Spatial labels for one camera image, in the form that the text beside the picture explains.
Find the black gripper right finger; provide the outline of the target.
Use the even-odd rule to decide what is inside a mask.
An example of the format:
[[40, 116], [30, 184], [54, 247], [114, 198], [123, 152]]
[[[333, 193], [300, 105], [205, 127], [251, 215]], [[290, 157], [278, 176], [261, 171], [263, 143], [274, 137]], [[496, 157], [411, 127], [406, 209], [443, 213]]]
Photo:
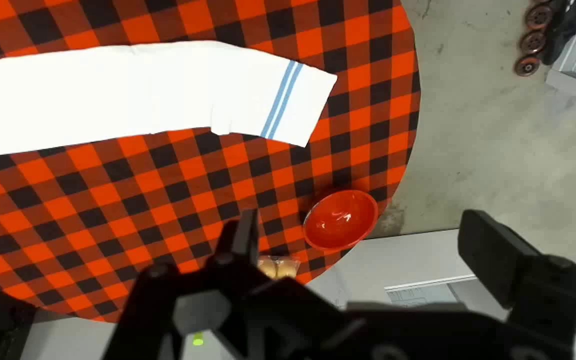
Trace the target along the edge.
[[459, 253], [502, 307], [576, 314], [576, 263], [542, 253], [485, 209], [462, 212]]

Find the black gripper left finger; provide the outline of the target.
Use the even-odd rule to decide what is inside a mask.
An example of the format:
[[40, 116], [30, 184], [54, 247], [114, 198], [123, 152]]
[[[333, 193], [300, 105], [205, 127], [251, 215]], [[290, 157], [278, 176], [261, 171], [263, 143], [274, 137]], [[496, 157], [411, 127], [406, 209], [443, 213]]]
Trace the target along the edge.
[[257, 219], [257, 209], [244, 209], [238, 219], [231, 219], [208, 259], [210, 272], [228, 288], [258, 288], [269, 282], [269, 275], [258, 268]]

